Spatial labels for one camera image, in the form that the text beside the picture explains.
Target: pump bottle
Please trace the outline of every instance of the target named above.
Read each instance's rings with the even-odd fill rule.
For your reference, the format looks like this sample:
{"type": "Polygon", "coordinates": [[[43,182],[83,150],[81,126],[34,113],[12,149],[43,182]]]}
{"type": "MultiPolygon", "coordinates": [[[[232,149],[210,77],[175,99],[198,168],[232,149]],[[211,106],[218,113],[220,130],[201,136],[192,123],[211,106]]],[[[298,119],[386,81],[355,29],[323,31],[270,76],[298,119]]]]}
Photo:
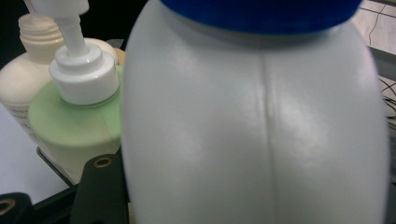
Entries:
{"type": "Polygon", "coordinates": [[[65,46],[49,66],[53,81],[30,104],[29,123],[52,162],[77,184],[86,161],[120,147],[121,67],[110,54],[84,41],[79,15],[89,9],[88,1],[32,4],[38,13],[54,18],[65,46]]]}
{"type": "MultiPolygon", "coordinates": [[[[45,146],[31,130],[28,110],[36,93],[51,81],[49,65],[55,51],[64,45],[64,39],[53,18],[38,15],[30,1],[25,0],[25,3],[29,14],[20,17],[19,26],[20,39],[26,52],[1,69],[0,103],[44,152],[45,146]]],[[[115,50],[107,42],[94,38],[85,40],[99,45],[102,50],[111,54],[115,63],[118,62],[115,50]]],[[[53,160],[49,154],[44,153],[44,156],[49,161],[53,160]]],[[[64,175],[60,167],[56,169],[64,175]]]]}
{"type": "Polygon", "coordinates": [[[121,88],[136,223],[383,223],[388,131],[359,3],[149,0],[121,88]]]}

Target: bottle neck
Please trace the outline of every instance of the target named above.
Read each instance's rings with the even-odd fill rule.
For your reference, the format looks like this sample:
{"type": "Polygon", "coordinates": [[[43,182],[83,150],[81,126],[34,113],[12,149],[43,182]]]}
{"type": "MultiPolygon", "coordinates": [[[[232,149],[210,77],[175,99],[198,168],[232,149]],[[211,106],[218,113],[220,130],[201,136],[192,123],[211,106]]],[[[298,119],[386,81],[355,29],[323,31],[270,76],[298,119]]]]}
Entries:
{"type": "Polygon", "coordinates": [[[49,64],[56,50],[64,45],[57,24],[49,17],[26,14],[19,19],[20,39],[30,59],[49,64]]]}

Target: blue lid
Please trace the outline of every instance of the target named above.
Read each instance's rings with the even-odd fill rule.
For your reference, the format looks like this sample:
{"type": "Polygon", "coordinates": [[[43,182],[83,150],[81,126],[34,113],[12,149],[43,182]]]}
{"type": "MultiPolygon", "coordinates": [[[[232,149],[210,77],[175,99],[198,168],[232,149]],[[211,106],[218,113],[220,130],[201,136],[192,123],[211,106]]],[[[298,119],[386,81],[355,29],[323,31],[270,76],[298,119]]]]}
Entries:
{"type": "Polygon", "coordinates": [[[162,0],[192,20],[239,32],[302,34],[347,21],[361,0],[162,0]]]}

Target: pump nozzle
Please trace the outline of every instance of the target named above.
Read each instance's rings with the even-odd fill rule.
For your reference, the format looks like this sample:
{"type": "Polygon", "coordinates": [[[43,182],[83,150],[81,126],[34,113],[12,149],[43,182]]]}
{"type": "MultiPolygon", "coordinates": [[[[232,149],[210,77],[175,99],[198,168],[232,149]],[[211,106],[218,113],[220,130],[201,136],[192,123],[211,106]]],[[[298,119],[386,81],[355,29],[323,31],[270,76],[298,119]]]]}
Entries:
{"type": "Polygon", "coordinates": [[[113,58],[94,44],[85,44],[79,15],[88,11],[88,0],[31,0],[37,13],[58,24],[65,47],[57,50],[49,66],[64,100],[92,105],[112,96],[119,88],[113,58]]]}

